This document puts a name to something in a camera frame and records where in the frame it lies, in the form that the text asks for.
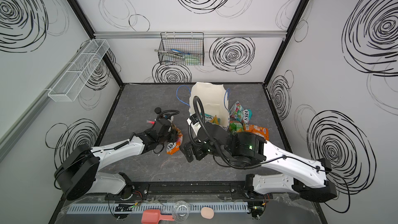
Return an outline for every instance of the snack bag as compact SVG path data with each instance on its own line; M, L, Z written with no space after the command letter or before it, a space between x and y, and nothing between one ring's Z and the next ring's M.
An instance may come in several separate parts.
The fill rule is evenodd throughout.
M251 132L269 141L268 129L264 127L255 126L253 124L243 124L245 132Z
M220 119L216 116L213 117L213 119L210 121L213 124L220 125Z
M172 155L172 154L176 153L177 151L179 151L180 150L180 145L182 144L182 133L181 133L181 130L178 129L174 124L172 124L172 125L173 125L173 128L175 128L175 130L177 131L177 138L176 138L176 142L168 143L168 145L166 147L166 152L167 152L167 154L170 154L170 155Z
M229 121L229 131L231 133L243 132L243 125L239 121Z
M251 110L243 109L242 105L237 101L229 110L229 115L230 117L247 124L251 118Z
M213 119L214 119L214 116L211 116L211 115L205 113L205 121L206 121L206 122L212 122Z

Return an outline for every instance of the chip bag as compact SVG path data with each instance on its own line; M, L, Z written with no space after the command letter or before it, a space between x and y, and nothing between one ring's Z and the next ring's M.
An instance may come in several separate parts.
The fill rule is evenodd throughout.
M265 138L265 140L269 141L268 129L264 127L255 126L253 124L243 124L243 130L245 132L251 132L260 137Z
M242 123L249 123L251 118L251 110L243 109L242 105L237 101L229 110L229 116Z
M168 143L166 147L167 154L174 154L180 150L180 145L182 144L182 133L181 130L178 129L175 124L172 124L173 128L177 131L177 138L174 143Z

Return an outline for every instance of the green snack bag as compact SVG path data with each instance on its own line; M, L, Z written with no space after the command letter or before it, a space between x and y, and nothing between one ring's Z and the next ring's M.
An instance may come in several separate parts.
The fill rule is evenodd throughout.
M229 131L231 133L243 132L243 125L239 121L229 121Z

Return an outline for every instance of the white wall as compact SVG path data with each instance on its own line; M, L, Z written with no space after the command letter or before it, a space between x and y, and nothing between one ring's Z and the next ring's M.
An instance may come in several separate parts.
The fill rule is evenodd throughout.
M29 15L22 11L19 15L11 13L11 7L7 8L5 4L0 7L0 136L46 89L88 38L66 0L13 2L14 10L25 6L28 13L36 13L32 15L35 16L33 20L43 19L48 23L48 29L40 29L37 22L33 26L27 22L24 28L13 25L6 15L15 19ZM7 35L22 35L19 37L24 39L7 44ZM56 161L59 166L61 162L55 155L67 154L82 143L94 144L119 89L103 63L90 80L95 86L84 87L75 102L49 102L0 163L2 223L42 224L50 220L62 195L53 186L54 163ZM57 147L57 141L66 129L77 135L62 139L56 150L46 146L45 142L49 147ZM64 142L74 144L65 150Z
M331 208L345 211L347 190L328 176L340 191L330 207L321 203L330 224L395 222L397 4L313 0L307 37L289 43L268 85L293 152L328 158L349 184L351 205L338 213Z
M205 30L286 30L300 0L78 0L93 28L102 31L205 31ZM117 46L118 63L125 67L121 78L127 83L142 82L262 82L270 68L281 38L253 38L254 59L240 52L244 39L233 40L220 64L212 63L211 45L204 41L204 66L166 66L169 80L152 81L152 68L159 62L154 49L159 39L111 40ZM225 71L238 64L241 69ZM174 80L180 71L188 80Z
M210 49L216 38L205 38L205 59L204 66L175 66L162 74L164 80L156 79L160 75L162 67L158 68L159 57L154 49L159 47L161 39L108 39L112 47L117 63L123 69L120 76L123 82L141 83L141 82L174 82L173 74L180 74L182 71L186 77L177 76L176 82L263 82L268 69L271 66L282 38L225 38L229 46L235 50L236 42L240 47L247 48L253 52L253 59L246 67L233 70L233 66L225 66L219 63L218 59L213 60L221 69L212 65L209 54L213 56L214 48ZM244 64L249 58L242 56L234 64Z
M194 9L214 9L218 2L212 3L212 0L209 3L205 3L208 0L197 0L196 5L183 0L186 3L186 8L178 0L78 1L96 31L134 31L128 25L128 17L133 14L140 14L150 22L149 31L195 31L278 30L275 16L288 0L226 0L222 7L213 11ZM231 12L229 12L229 9L226 8L232 6L234 8L230 9ZM234 18L225 18L220 16L218 12L222 15L232 15L233 13L236 15ZM147 21L144 18L139 17L136 30L146 31L144 28L147 26L146 23Z

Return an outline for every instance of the black cable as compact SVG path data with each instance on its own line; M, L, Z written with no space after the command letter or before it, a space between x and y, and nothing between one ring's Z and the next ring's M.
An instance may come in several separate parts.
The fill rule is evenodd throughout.
M160 152L162 152L162 150L164 149L164 143L163 143L163 147L162 147L162 149L159 151L159 152L155 152L155 150L153 150L153 153L155 153L155 154L159 154Z
M338 210L336 210L336 209L330 207L326 202L324 202L324 204L326 204L326 206L328 206L329 208L333 209L333 210L336 211L337 213L344 214L344 213L346 213L346 212L349 210L349 207L350 207L350 205L351 205L351 196L350 196L350 193L349 193L348 184L347 184L346 180L345 180L342 176L340 176L339 174L337 174L337 173L335 173L335 172L329 172L329 173L331 173L331 174L333 174L333 175L336 175L336 176L340 177L340 178L344 181L344 184L346 185L346 187L347 187L347 192L348 192L348 206L347 206L347 209L346 209L345 211L338 211Z
M216 162L216 164L220 165L221 167L226 167L226 168L231 167L231 166L219 164L219 163L217 162L217 160L216 160L216 157L215 157L214 155L213 155L213 160L214 160L214 162Z
M112 213L112 209L111 209L111 205L109 204L109 194L108 194L108 207L109 207L109 212L111 212L111 214L112 214L112 216L113 217L115 217L115 218L117 218L118 219L118 217L116 217L113 213Z
M95 152L108 151L108 150L114 150L114 148L111 148L111 149L104 149L104 150L98 150L98 151L95 151ZM59 174L57 174L57 175L55 176L54 187L55 187L56 189L62 190L61 188L58 188L58 187L55 185L55 183L57 182L58 177L59 177L62 173L64 173L67 169L69 169L71 166L75 165L75 164L76 164L77 162L79 162L80 160L82 160L82 159L84 159L84 158L90 156L90 154L93 154L93 153L95 153L95 152L91 152L91 153L85 155L84 157L79 158L78 160L76 160L75 162L73 162L71 165L69 165L68 167L66 167L65 169L63 169L61 172L59 172Z
M165 113L167 113L167 112L172 112L172 114L170 114L168 117L171 117L171 116L173 116L173 115L177 115L177 114L180 113L180 111L178 111L178 110L166 110L166 111L163 111L163 112L161 112L161 113L158 114L158 116L156 117L155 122L156 122L158 119L160 119L160 117L162 117L162 116L163 116Z
M314 167L314 166L312 166L311 164L308 164L308 163L306 163L306 162L304 162L304 161L302 161L302 160L300 160L300 159L298 159L298 158L290 157L290 156L286 156L286 157L287 157L287 158L293 158L293 159L295 159L295 160L297 160L297 161L300 161L300 162L302 162L302 163L304 163L304 164L306 164L306 165L308 165L308 166L310 166L310 167L316 169L317 172L325 172L325 173L326 173L326 171L324 171L324 170L322 170L322 169L319 169L319 167ZM351 205L351 196L350 196L350 193L349 193L348 184L347 184L346 180L345 180L342 176L340 176L339 174L337 174L336 172L328 172L328 173L331 173L331 174L333 174L333 175L336 175L336 176L340 177L340 178L344 181L344 184L345 184L346 187L347 187L347 193L348 193L348 206L347 206L347 209L346 209L345 211L338 211L338 210L336 210L336 209L330 207L326 202L324 202L324 203L326 204L326 206L328 206L329 208L333 209L334 211L336 211L336 212L338 212L338 213L341 213L341 214L344 214L344 213L346 213L346 212L349 210L349 207L350 207L350 205Z
M198 103L199 103L201 112L203 113L203 117L202 117L202 118L198 117L199 122L200 122L200 125L201 125L201 127L203 128L203 131L206 133L207 137L210 139L210 141L211 141L211 142L214 144L214 146L216 147L216 150L217 150L218 154L220 155L220 157L222 158L222 160L223 160L226 164L228 164L229 166L231 166L231 167L234 168L234 169L254 169L254 168L260 167L260 166L261 166L260 163L256 163L256 164L253 164L253 165L236 166L236 165L233 165L233 164L231 164L231 163L229 162L228 158L227 158L227 157L224 155L224 153L222 152L221 147L220 147L220 145L218 144L217 140L216 140L213 136L211 136L211 134L209 133L209 131L206 129L206 126L205 126L205 111L203 110L203 104L202 104L201 100L200 100L199 97L197 97L197 96L195 96L195 97L193 98L193 109L195 110L196 116L200 116L200 112L199 112L199 109L198 109L198 106L197 106Z
M273 161L281 159L281 158L283 158L283 157L277 157L277 158L274 158L274 159L271 159L271 160L268 160L268 161L265 161L265 162L261 162L260 164L270 163L270 162L273 162Z

